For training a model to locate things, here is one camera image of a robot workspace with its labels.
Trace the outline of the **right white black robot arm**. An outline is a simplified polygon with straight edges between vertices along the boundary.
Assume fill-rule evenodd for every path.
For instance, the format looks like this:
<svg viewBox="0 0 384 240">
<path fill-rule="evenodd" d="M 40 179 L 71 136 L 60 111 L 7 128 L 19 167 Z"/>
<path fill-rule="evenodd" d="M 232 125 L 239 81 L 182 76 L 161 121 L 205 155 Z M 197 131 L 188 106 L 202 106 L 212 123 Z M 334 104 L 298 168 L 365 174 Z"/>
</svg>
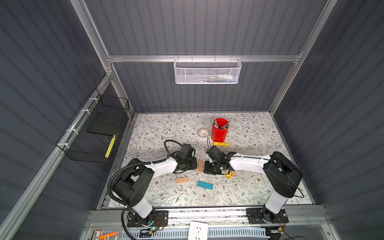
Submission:
<svg viewBox="0 0 384 240">
<path fill-rule="evenodd" d="M 248 156 L 236 152 L 226 154 L 212 146 L 206 150 L 206 154 L 210 160 L 205 162 L 205 174 L 248 171 L 267 176 L 273 191 L 263 206 L 263 215 L 278 217 L 288 199 L 296 196 L 303 178 L 302 171 L 280 152 L 273 152 L 269 156 Z"/>
</svg>

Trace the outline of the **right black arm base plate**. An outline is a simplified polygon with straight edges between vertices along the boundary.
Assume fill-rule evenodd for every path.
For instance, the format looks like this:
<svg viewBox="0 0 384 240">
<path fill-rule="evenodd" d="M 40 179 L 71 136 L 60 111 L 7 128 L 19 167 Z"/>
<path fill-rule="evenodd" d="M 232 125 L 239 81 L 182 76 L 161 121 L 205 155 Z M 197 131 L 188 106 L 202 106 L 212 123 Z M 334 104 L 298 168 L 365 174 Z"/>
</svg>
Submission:
<svg viewBox="0 0 384 240">
<path fill-rule="evenodd" d="M 274 214 L 266 207 L 248 208 L 246 215 L 250 224 L 287 224 L 289 222 L 284 208 Z"/>
</svg>

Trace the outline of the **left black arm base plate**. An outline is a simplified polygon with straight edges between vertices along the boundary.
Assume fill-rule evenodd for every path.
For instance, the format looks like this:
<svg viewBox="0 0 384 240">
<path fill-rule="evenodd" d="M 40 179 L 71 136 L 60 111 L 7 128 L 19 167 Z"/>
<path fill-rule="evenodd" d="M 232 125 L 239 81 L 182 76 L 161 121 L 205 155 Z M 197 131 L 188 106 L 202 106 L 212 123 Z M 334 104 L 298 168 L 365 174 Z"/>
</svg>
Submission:
<svg viewBox="0 0 384 240">
<path fill-rule="evenodd" d="M 166 227 L 168 225 L 169 211 L 155 210 L 148 217 L 142 218 L 138 214 L 129 213 L 127 217 L 127 227 Z"/>
</svg>

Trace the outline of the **natural wood block diagonal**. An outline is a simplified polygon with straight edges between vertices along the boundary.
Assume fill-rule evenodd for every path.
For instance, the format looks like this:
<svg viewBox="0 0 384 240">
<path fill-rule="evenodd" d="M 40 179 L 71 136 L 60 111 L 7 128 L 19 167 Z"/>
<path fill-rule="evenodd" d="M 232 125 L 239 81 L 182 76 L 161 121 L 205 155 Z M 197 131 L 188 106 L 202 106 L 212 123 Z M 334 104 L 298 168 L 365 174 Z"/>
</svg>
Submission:
<svg viewBox="0 0 384 240">
<path fill-rule="evenodd" d="M 199 172 L 202 173 L 204 171 L 204 161 L 197 160 Z"/>
</svg>

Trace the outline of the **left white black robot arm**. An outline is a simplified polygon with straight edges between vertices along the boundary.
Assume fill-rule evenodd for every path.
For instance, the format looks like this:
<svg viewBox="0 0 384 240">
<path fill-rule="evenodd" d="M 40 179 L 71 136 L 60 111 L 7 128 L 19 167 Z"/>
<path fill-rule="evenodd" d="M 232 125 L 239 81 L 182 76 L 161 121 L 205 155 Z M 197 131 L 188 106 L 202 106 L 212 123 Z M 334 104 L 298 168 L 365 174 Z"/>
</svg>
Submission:
<svg viewBox="0 0 384 240">
<path fill-rule="evenodd" d="M 171 153 L 168 142 L 176 143 L 181 148 Z M 144 225 L 149 225 L 155 218 L 155 208 L 145 198 L 152 179 L 197 168 L 196 150 L 191 145 L 166 140 L 164 147 L 167 152 L 164 158 L 152 162 L 132 159 L 110 178 L 107 185 L 110 198 L 124 205 L 130 213 L 138 215 Z"/>
</svg>

